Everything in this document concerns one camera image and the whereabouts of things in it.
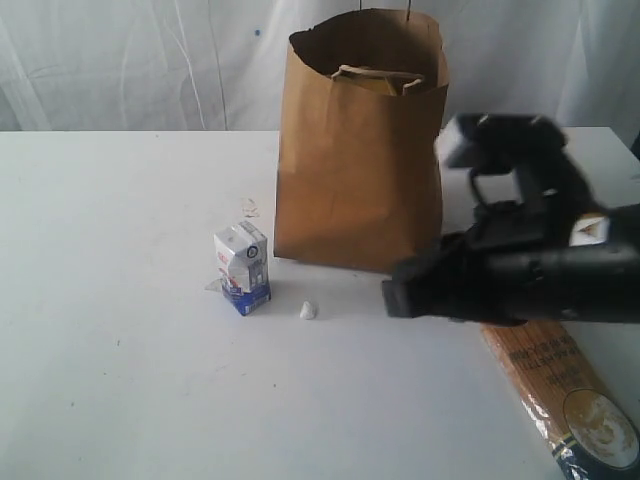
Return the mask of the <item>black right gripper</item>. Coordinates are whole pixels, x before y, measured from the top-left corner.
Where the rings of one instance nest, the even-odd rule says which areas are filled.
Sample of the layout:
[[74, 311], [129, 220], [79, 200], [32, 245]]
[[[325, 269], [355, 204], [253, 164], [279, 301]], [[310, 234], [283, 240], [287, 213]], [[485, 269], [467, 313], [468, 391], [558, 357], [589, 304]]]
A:
[[381, 284], [392, 318], [477, 318], [489, 323], [534, 320], [639, 322], [639, 206], [576, 222], [600, 234], [594, 243], [478, 255], [462, 232], [438, 248], [400, 262]]

